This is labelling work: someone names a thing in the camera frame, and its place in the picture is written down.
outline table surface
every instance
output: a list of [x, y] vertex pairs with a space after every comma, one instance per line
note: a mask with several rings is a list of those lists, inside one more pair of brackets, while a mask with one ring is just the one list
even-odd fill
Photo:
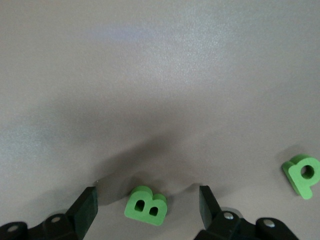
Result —
[[[320, 236], [320, 183], [281, 165], [320, 159], [320, 1], [78, 0], [0, 4], [0, 225], [29, 227], [97, 186], [85, 240], [192, 240], [199, 185], [251, 223]], [[156, 227], [130, 190], [167, 196]]]

